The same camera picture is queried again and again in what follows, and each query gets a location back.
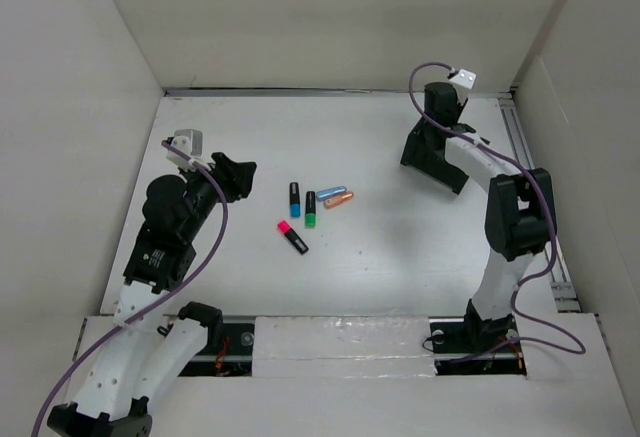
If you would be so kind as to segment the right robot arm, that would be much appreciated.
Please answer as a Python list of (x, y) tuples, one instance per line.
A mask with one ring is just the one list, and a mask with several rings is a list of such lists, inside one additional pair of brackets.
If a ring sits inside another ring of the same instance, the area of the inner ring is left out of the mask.
[(463, 319), (431, 327), (428, 342), (442, 354), (479, 354), (513, 344), (521, 281), (552, 241), (556, 224), (550, 174), (542, 168), (527, 170), (492, 149), (472, 127), (460, 123), (463, 108), (451, 84), (425, 86), (420, 126), (428, 175), (455, 192), (473, 180), (487, 196), (488, 261)]

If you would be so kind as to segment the aluminium rail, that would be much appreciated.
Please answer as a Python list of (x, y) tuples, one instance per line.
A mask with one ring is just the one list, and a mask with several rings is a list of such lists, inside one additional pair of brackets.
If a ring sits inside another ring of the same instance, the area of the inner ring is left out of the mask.
[(556, 307), (560, 313), (581, 313), (582, 309), (556, 236), (555, 207), (550, 174), (544, 169), (534, 168), (533, 158), (526, 143), (513, 99), (501, 97), (499, 107), (512, 147), (513, 160), (518, 163), (518, 168), (527, 169), (525, 178), (533, 184), (531, 193), (536, 204), (530, 202), (530, 205), (539, 208), (538, 213), (540, 218), (545, 221), (547, 228), (546, 236), (543, 238), (548, 244), (548, 249), (544, 251), (545, 269), (550, 279)]
[(165, 97), (315, 97), (373, 93), (406, 94), (406, 90), (287, 87), (166, 87)]

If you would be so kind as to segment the black two-compartment desk organizer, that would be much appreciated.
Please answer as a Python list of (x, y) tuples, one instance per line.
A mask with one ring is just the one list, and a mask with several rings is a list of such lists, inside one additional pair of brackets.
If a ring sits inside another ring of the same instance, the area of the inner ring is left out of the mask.
[(419, 120), (407, 136), (400, 164), (428, 175), (458, 195), (469, 177), (446, 161), (445, 144), (449, 137), (424, 119)]

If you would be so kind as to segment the front mounting rail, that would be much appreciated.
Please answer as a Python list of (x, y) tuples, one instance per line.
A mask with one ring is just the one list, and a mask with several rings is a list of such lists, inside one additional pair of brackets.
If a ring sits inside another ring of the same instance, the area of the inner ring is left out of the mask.
[(224, 323), (220, 340), (193, 357), (182, 373), (346, 379), (526, 375), (515, 345), (465, 360), (461, 345), (442, 336), (457, 322), (426, 316), (235, 319)]

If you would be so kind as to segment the aluminium rail at back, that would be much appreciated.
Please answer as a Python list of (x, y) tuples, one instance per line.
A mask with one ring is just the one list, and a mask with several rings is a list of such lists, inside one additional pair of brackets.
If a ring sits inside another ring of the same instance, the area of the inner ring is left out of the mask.
[(406, 90), (287, 87), (166, 87), (165, 97), (315, 97), (373, 93), (406, 94)]

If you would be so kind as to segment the aluminium rail at right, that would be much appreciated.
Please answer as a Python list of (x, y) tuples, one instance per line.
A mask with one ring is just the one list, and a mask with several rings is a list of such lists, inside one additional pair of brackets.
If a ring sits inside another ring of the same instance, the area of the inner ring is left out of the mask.
[(530, 205), (539, 208), (538, 213), (540, 218), (545, 221), (547, 228), (546, 236), (543, 238), (548, 244), (548, 249), (544, 251), (545, 269), (550, 279), (556, 307), (560, 313), (581, 313), (582, 309), (556, 236), (555, 207), (550, 174), (544, 169), (534, 168), (533, 158), (526, 143), (513, 99), (501, 97), (499, 107), (512, 147), (513, 160), (518, 163), (518, 168), (527, 169), (525, 178), (533, 184), (531, 193), (536, 204), (530, 202)]

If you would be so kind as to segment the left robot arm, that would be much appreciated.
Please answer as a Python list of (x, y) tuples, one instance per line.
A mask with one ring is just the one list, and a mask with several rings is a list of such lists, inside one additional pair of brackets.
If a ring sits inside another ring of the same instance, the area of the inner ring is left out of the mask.
[(114, 326), (78, 357), (96, 360), (76, 395), (54, 406), (47, 426), (60, 436), (147, 436), (152, 412), (186, 364), (198, 352), (222, 344), (219, 309), (187, 303), (164, 335), (158, 329), (170, 300), (208, 265), (197, 268), (193, 241), (216, 205), (249, 196), (254, 162), (212, 154), (201, 164), (177, 152), (176, 175), (147, 187), (143, 224), (124, 271)]

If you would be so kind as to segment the blue-capped black highlighter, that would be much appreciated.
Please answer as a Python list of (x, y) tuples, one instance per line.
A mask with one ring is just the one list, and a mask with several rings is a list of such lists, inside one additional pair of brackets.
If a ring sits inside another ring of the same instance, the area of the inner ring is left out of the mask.
[(301, 216), (300, 189), (297, 182), (289, 183), (289, 212), (292, 218)]

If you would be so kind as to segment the green-capped black highlighter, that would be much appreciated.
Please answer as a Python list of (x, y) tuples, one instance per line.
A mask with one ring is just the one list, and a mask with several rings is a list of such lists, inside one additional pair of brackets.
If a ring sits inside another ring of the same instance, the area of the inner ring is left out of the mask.
[(316, 192), (315, 191), (307, 191), (305, 195), (305, 227), (306, 228), (315, 228), (316, 227)]

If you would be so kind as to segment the pink-capped black highlighter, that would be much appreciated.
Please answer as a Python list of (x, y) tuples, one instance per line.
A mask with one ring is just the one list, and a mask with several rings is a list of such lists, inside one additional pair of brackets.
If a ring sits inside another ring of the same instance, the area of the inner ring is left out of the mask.
[(300, 255), (304, 255), (308, 252), (309, 248), (298, 233), (291, 227), (286, 221), (282, 220), (277, 224), (279, 232), (284, 238), (296, 249)]

